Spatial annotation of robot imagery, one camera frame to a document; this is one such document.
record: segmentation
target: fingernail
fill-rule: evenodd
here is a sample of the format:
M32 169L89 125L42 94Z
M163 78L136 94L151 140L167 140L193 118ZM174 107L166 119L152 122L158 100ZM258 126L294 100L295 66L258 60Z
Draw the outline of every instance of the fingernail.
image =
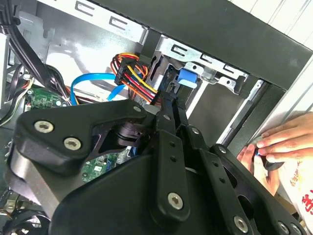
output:
M265 156L266 154L267 154L267 152L266 152L266 150L265 149L259 149L259 155L261 155L261 156Z
M254 145L249 144L249 146L248 146L247 150L253 150L253 149L254 149Z
M262 136L263 138L269 137L269 133L268 133L268 132L264 132L261 136Z
M266 160L269 161L270 163L275 163L276 162L276 159L275 159L274 155L271 155L271 154L268 154L266 156Z
M257 142L257 143L256 143L256 146L257 146L258 148L263 148L263 147L265 146L265 144L264 144L262 141L260 141L260 142Z

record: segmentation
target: red wire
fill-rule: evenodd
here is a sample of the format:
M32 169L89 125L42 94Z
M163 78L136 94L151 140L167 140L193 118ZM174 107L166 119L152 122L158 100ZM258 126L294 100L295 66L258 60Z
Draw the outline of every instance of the red wire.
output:
M141 90L145 95L147 95L150 99L153 99L154 97L148 93L144 88L142 88L140 85L138 85L127 73L124 74L132 84L134 84L139 90Z

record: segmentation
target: connector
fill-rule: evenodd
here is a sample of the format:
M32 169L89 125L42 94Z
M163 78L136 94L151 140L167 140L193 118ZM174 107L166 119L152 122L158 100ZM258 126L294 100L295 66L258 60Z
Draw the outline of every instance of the connector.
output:
M131 58L123 58L121 62L121 66L119 70L117 71L116 77L115 77L115 84L116 85L122 85L123 83L121 82L121 79L124 76L124 73L127 71L127 66L132 67L132 69L135 68L136 66L136 60L131 59Z

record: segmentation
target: yellow wire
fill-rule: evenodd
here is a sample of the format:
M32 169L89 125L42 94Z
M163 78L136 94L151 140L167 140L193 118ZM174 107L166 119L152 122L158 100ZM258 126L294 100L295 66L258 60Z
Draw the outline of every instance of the yellow wire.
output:
M130 67L129 65L127 65L129 71L138 79L138 81L140 83L142 83L146 88L148 88L149 90L153 91L154 93L157 93L157 91L155 89L153 89L152 87L150 87L147 83L145 83L136 73L135 71L132 69L132 67Z

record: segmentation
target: silver screw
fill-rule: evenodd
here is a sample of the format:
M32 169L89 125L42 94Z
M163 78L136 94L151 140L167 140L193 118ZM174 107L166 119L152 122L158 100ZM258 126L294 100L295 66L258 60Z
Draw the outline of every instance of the silver screw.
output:
M171 118L167 114L164 114L163 117L167 120L171 120Z
M66 138L64 140L64 146L65 146L65 148L67 148L69 150L75 151L75 150L80 149L82 144L80 143L80 141L78 139L70 137L70 138Z
M278 221L278 225L280 226L280 228L284 231L285 234L289 234L289 230L286 227L286 225L284 225L284 223Z
M235 216L234 217L234 223L236 225L236 227L243 233L247 233L248 232L248 225L246 224L246 222L239 216Z
M222 153L226 153L226 150L225 150L222 146L219 146L219 150L220 150Z
M141 109L137 106L134 106L134 109L137 111L137 112L141 112Z
M192 130L195 134L199 134L199 131L198 131L195 127L191 128L191 130Z
M291 223L291 226L293 227L297 234L302 235L301 230L295 224Z
M169 204L176 210L182 209L182 206L184 205L182 198L177 193L174 192L168 194L167 200Z
M54 129L53 124L48 121L37 121L34 126L36 131L41 133L50 133Z

